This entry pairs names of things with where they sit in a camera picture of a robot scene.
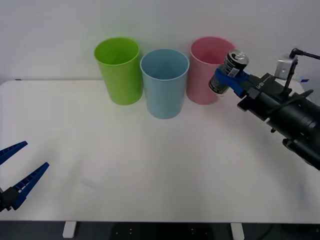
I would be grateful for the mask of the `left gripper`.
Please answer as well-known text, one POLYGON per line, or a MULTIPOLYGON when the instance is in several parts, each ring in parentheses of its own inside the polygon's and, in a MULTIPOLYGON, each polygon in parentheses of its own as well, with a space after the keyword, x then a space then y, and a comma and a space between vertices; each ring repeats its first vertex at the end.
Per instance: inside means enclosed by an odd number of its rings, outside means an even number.
MULTIPOLYGON (((0 165, 2 165, 27 145, 28 143, 26 141, 22 141, 0 150, 0 165)), ((49 166, 49 163, 45 162, 14 186, 9 187, 5 191, 0 189, 0 211, 10 211, 11 209, 17 210, 26 200, 28 194, 31 192, 49 166)))

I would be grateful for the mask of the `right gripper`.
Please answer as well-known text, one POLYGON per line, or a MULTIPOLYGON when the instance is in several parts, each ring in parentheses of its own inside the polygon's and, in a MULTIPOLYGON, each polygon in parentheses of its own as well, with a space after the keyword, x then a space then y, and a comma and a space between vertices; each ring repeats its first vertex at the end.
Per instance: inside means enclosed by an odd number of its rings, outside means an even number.
POLYGON ((231 88, 239 98, 243 98, 237 107, 244 112, 249 111, 261 120, 294 119, 293 107, 288 103, 293 90, 277 82, 269 73, 257 77, 242 71, 239 76, 231 77, 217 69, 215 93, 223 94, 225 86, 231 88))

